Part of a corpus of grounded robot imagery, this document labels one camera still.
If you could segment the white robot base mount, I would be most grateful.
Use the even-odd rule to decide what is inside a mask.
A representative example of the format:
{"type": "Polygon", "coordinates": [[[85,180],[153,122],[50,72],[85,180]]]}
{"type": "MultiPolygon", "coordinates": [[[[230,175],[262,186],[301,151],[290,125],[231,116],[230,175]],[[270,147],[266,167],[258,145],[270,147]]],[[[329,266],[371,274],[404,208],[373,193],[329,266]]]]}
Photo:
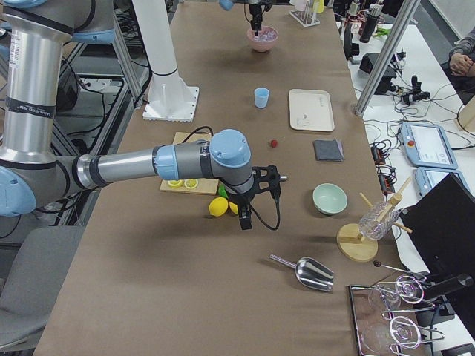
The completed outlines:
{"type": "Polygon", "coordinates": [[[192,122],[200,89],[180,77],[164,1],[133,1],[151,68],[151,82],[143,118],[192,122]]]}

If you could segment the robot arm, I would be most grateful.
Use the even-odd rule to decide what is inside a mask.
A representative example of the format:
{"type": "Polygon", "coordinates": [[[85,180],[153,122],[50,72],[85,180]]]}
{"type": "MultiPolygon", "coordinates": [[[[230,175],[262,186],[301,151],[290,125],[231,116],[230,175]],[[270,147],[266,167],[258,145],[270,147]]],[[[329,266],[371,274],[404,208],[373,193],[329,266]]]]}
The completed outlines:
{"type": "Polygon", "coordinates": [[[230,11],[235,4],[242,4],[245,18],[255,35],[262,31],[263,14],[270,11],[273,6],[273,2],[268,0],[219,0],[218,4],[226,11],[230,11]]]}
{"type": "Polygon", "coordinates": [[[226,129],[208,141],[181,142],[102,155],[107,121],[122,92],[107,101],[84,89],[63,57],[68,42],[110,45],[119,28],[112,1],[3,1],[10,43],[1,47],[8,75],[1,143],[1,215],[29,214],[52,202],[113,182],[219,179],[252,226],[258,182],[246,137],[226,129]]]}

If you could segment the seated person hands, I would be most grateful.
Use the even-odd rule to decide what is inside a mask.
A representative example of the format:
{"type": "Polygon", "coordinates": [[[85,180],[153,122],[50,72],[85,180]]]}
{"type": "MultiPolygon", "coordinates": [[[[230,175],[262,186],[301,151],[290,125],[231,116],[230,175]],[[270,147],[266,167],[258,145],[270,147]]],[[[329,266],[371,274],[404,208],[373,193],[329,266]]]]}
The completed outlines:
{"type": "Polygon", "coordinates": [[[474,61],[465,54],[454,53],[451,56],[449,68],[454,76],[474,76],[474,61]]]}

